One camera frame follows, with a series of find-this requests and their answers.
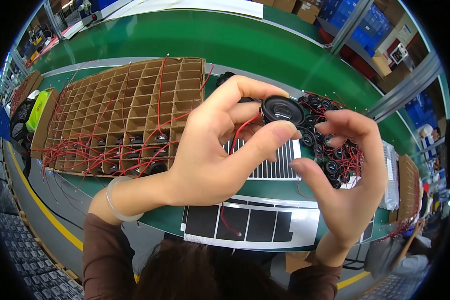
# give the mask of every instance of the wrist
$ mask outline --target wrist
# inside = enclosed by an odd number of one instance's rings
[[[112,203],[124,216],[135,216],[168,203],[166,172],[117,183]]]

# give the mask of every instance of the cardboard box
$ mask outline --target cardboard box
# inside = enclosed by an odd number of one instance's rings
[[[12,102],[10,104],[10,115],[13,116],[15,110],[18,106],[27,99],[28,95],[38,89],[40,84],[43,81],[42,75],[40,75],[40,71],[35,70],[30,73],[25,79],[22,81],[21,85],[12,95]]]
[[[397,220],[404,221],[420,210],[420,176],[417,165],[408,155],[401,155],[398,158],[398,172],[400,185]]]
[[[297,0],[274,0],[273,7],[286,13],[291,13]]]
[[[274,0],[253,0],[252,2],[261,3],[263,5],[273,6]]]
[[[313,5],[315,5],[318,8],[322,8],[322,6],[326,2],[326,0],[308,0],[306,2],[308,2],[310,4],[313,4]]]
[[[168,57],[162,68],[163,63],[157,58],[107,69],[73,82],[56,101],[57,97],[49,99],[37,124],[32,157],[42,158],[48,170],[71,175],[115,177],[115,166],[130,177],[143,173],[142,163],[155,157],[153,147],[141,149],[143,143],[165,146],[156,141],[158,123],[171,141],[180,141],[188,112],[204,100],[203,58]],[[55,110],[56,103],[60,108]],[[135,139],[142,139],[142,144],[134,144]],[[85,150],[63,151],[76,149],[80,141],[90,144]],[[172,143],[160,156],[168,168],[178,147],[178,142]],[[141,156],[130,157],[132,151]]]
[[[319,12],[320,8],[317,6],[311,4],[310,2],[303,2],[298,8],[296,15],[303,21],[313,24],[313,22],[317,19]]]
[[[380,75],[382,75],[383,77],[389,75],[392,72],[392,70],[388,66],[387,59],[380,51],[375,52],[375,55],[372,57],[372,61],[375,63],[380,72]]]
[[[53,116],[54,107],[59,98],[59,92],[55,88],[47,88],[45,91],[49,91],[50,95],[45,105],[42,107],[42,115],[38,120],[37,128],[33,134],[33,140],[31,141],[30,156],[34,159],[42,159],[42,152],[39,149],[45,148],[45,141],[47,140],[48,125]]]

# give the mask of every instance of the cardboard carton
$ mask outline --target cardboard carton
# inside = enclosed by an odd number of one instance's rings
[[[274,0],[273,7],[286,13],[291,13],[297,0]]]
[[[162,68],[163,61],[158,58],[107,69],[74,82],[60,95],[54,93],[56,100],[47,101],[37,125],[32,157],[41,158],[50,170],[72,175],[110,177],[107,174],[117,166],[136,177],[135,166],[154,156],[154,148],[149,146],[165,146],[156,143],[159,124],[170,141],[180,141],[187,113],[204,100],[204,90],[200,89],[205,75],[203,58],[168,57]],[[142,149],[142,143],[133,144],[136,138],[148,140],[147,149]],[[56,153],[64,142],[67,147],[80,147],[80,151],[51,162],[40,151],[55,149]],[[170,144],[168,154],[158,157],[168,168],[178,146],[178,142]],[[139,157],[129,157],[134,149],[141,150]],[[145,166],[138,168],[142,172]]]
[[[263,5],[273,6],[274,0],[253,0],[252,2],[261,3]]]
[[[317,19],[317,15],[319,14],[319,12],[320,8],[313,5],[312,3],[302,2],[296,12],[296,15],[303,21],[313,24],[313,22],[315,22],[315,20]]]

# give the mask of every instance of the finger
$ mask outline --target finger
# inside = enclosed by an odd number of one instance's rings
[[[228,114],[234,124],[243,124],[257,115],[260,106],[258,102],[237,103],[228,110]],[[253,122],[262,123],[262,116],[258,116]]]
[[[247,125],[245,128],[243,128],[239,134],[238,138],[243,139],[245,142],[248,142],[252,136],[262,128],[262,126],[258,124],[250,124]],[[270,162],[276,162],[277,161],[277,154],[273,153],[270,156],[267,157],[267,160]]]
[[[265,99],[272,95],[289,97],[289,93],[274,85],[245,76],[234,75],[211,93],[202,104],[204,107],[228,111],[242,97]]]
[[[297,158],[292,160],[289,165],[300,175],[304,183],[315,195],[319,205],[324,201],[337,198],[336,190],[332,187],[320,166],[312,159]]]
[[[326,122],[316,127],[322,134],[337,134],[356,141],[364,154],[362,182],[371,189],[384,189],[387,181],[382,138],[377,123],[357,112],[342,109],[326,111]]]
[[[338,147],[342,146],[346,140],[347,140],[347,138],[344,136],[335,135],[334,137],[332,137],[330,139],[330,141],[328,141],[328,145],[333,148],[338,148]]]
[[[289,121],[274,121],[260,128],[237,152],[224,160],[230,176],[248,177],[265,159],[291,139],[297,132]]]

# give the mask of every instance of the speaker cone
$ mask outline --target speaker cone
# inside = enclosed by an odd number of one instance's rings
[[[270,96],[261,103],[263,123],[290,121],[295,127],[302,127],[305,113],[297,102],[282,96]]]

